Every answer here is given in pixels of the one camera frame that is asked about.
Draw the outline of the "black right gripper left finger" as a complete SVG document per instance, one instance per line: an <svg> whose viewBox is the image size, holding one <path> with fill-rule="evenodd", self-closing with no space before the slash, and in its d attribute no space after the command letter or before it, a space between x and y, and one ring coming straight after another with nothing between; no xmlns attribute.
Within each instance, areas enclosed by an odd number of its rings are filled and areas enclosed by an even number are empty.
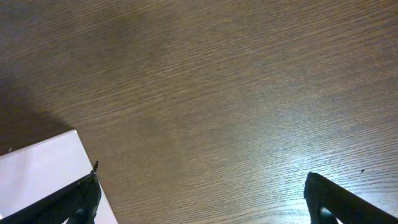
<svg viewBox="0 0 398 224"><path fill-rule="evenodd" d="M101 201L96 171L1 220L1 224L94 224Z"/></svg>

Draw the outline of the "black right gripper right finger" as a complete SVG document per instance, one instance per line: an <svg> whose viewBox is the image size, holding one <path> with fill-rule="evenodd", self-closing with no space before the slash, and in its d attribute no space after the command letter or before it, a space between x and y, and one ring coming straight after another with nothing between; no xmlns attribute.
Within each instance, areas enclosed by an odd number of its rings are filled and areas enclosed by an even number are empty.
<svg viewBox="0 0 398 224"><path fill-rule="evenodd" d="M307 175L304 198L312 224L397 224L396 217L314 172Z"/></svg>

